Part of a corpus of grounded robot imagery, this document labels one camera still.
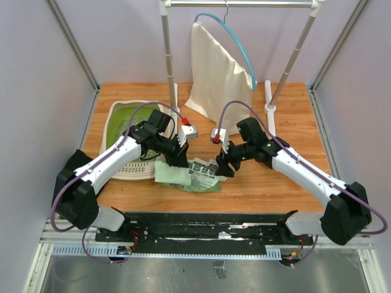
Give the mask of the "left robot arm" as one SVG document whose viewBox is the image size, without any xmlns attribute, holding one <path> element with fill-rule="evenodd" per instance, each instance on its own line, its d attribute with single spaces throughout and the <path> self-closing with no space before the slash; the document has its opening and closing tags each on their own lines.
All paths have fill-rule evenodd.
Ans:
<svg viewBox="0 0 391 293">
<path fill-rule="evenodd" d="M 91 159 L 82 151 L 74 153 L 75 159 L 86 164 L 76 169 L 64 168 L 57 176 L 51 215 L 59 214 L 71 227 L 80 230 L 91 226 L 109 230 L 109 234 L 122 242 L 129 238 L 131 227 L 125 216 L 115 208 L 100 206 L 97 196 L 105 184 L 126 164 L 152 150 L 165 157 L 169 166 L 188 167 L 188 139 L 197 137 L 196 128 L 187 118 L 182 118 L 178 134 L 172 138 L 162 135 L 171 116 L 153 110 L 147 121 L 129 125 L 119 139 L 97 158 Z"/>
</svg>

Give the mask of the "green cat litter bag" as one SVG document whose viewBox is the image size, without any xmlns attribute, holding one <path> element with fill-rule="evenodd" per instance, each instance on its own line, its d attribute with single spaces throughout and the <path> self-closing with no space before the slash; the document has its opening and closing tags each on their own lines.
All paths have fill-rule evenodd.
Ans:
<svg viewBox="0 0 391 293">
<path fill-rule="evenodd" d="M 217 176 L 217 162 L 203 161 L 199 158 L 188 160 L 188 168 L 170 167 L 164 161 L 155 161 L 155 182 L 164 186 L 181 189 L 186 192 L 220 191 L 220 182 L 224 176 Z"/>
</svg>

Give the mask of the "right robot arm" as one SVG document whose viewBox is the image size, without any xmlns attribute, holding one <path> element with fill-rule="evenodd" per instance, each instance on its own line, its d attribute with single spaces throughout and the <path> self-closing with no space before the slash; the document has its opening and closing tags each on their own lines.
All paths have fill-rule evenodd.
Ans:
<svg viewBox="0 0 391 293">
<path fill-rule="evenodd" d="M 323 212 L 287 213 L 276 230 L 283 244 L 291 244 L 305 234 L 320 234 L 345 245 L 371 223 L 363 185 L 334 178 L 298 155 L 284 140 L 269 139 L 254 117 L 236 126 L 243 140 L 239 145 L 229 140 L 225 129 L 212 130 L 211 141 L 222 145 L 216 157 L 218 176 L 232 178 L 242 162 L 255 160 L 293 180 L 324 207 Z"/>
</svg>

